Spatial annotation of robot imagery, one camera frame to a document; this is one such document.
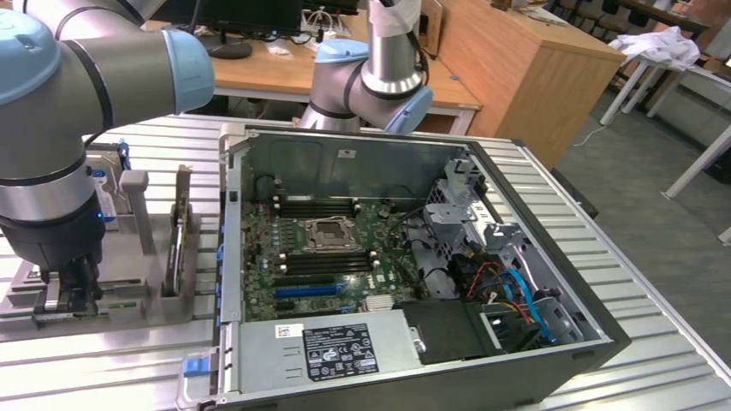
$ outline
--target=white label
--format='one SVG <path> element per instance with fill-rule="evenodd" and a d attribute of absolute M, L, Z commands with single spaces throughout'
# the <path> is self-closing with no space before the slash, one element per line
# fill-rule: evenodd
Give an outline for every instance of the white label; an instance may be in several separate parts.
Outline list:
<path fill-rule="evenodd" d="M 274 336 L 277 338 L 302 337 L 302 330 L 305 330 L 305 324 L 282 324 L 274 326 Z"/>
<path fill-rule="evenodd" d="M 338 150 L 338 158 L 355 158 L 355 150 Z"/>
<path fill-rule="evenodd" d="M 102 215 L 105 221 L 113 221 L 117 218 L 115 199 L 107 191 L 105 191 L 105 184 L 107 184 L 107 173 L 103 170 L 95 170 L 91 172 L 94 178 L 97 195 L 99 197 L 99 205 L 102 206 Z"/>

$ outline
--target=computer monitor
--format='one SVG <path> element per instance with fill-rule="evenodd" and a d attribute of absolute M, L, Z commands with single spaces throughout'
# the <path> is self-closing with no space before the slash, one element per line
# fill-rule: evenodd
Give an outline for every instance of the computer monitor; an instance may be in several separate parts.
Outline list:
<path fill-rule="evenodd" d="M 218 36 L 203 36 L 209 54 L 219 58 L 245 58 L 251 45 L 229 33 L 274 33 L 291 36 L 299 33 L 303 0 L 169 0 L 153 16 L 154 20 L 190 25 L 197 2 L 202 2 L 197 25 L 219 31 Z"/>
<path fill-rule="evenodd" d="M 358 15 L 358 0 L 305 0 L 306 9 L 325 11 L 331 14 Z"/>
<path fill-rule="evenodd" d="M 169 0 L 154 20 L 190 24 L 198 0 Z M 230 32 L 278 32 L 297 35 L 303 0 L 201 0 L 198 24 Z"/>

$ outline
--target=wooden cabinet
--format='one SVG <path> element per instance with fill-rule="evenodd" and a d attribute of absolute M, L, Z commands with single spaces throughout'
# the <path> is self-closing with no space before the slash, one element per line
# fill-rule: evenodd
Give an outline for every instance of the wooden cabinet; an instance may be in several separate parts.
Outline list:
<path fill-rule="evenodd" d="M 625 55 L 573 26 L 442 0 L 441 60 L 481 100 L 469 134 L 523 140 L 546 167 L 567 150 Z"/>

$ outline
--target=slotted metal surface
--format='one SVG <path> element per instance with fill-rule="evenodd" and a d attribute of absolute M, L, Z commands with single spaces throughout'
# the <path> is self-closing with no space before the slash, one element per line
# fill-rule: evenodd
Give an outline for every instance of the slotted metal surface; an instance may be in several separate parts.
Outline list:
<path fill-rule="evenodd" d="M 185 325 L 0 342 L 0 409 L 175 409 L 179 365 L 211 346 L 219 229 L 219 129 L 229 118 L 166 117 L 119 128 L 101 142 L 131 145 L 131 165 L 150 171 L 150 211 L 167 213 L 179 164 L 194 168 L 203 214 L 195 320 Z M 283 125 L 273 122 L 257 122 Z M 633 337 L 597 372 L 571 379 L 525 409 L 731 409 L 729 369 L 569 201 L 537 160 L 509 141 L 482 142 L 569 259 Z M 513 217 L 493 191 L 503 219 Z M 21 260 L 0 238 L 0 296 Z"/>

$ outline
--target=power supply label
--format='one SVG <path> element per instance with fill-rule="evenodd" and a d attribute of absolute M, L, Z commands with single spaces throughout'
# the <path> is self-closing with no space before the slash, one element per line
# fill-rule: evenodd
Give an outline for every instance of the power supply label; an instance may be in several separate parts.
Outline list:
<path fill-rule="evenodd" d="M 366 324 L 303 331 L 307 375 L 314 381 L 378 372 L 377 352 Z"/>

